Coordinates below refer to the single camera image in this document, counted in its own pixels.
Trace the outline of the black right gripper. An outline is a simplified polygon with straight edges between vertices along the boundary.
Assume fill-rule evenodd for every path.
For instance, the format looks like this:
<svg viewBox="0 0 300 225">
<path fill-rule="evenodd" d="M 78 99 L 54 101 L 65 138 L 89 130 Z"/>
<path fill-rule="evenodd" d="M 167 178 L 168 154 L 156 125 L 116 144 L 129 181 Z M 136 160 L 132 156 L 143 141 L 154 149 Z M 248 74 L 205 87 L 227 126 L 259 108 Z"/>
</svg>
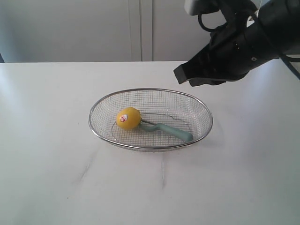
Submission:
<svg viewBox="0 0 300 225">
<path fill-rule="evenodd" d="M 278 50 L 255 14 L 237 14 L 235 21 L 211 36 L 192 59 L 174 69 L 179 84 L 190 86 L 221 85 L 237 81 L 246 74 L 278 58 Z"/>
</svg>

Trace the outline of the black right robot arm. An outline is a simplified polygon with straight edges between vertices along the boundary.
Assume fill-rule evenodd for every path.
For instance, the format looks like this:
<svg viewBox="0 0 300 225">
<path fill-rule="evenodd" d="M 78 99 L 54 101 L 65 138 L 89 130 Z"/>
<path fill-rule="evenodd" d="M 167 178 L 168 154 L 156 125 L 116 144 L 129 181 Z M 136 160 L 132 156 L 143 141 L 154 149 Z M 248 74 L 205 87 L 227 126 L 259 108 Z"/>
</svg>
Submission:
<svg viewBox="0 0 300 225">
<path fill-rule="evenodd" d="M 185 11 L 198 17 L 210 41 L 175 68 L 178 83 L 194 87 L 234 82 L 278 58 L 300 75 L 294 67 L 300 60 L 287 56 L 300 43 L 299 1 L 270 0 L 257 8 L 250 0 L 187 0 Z"/>
</svg>

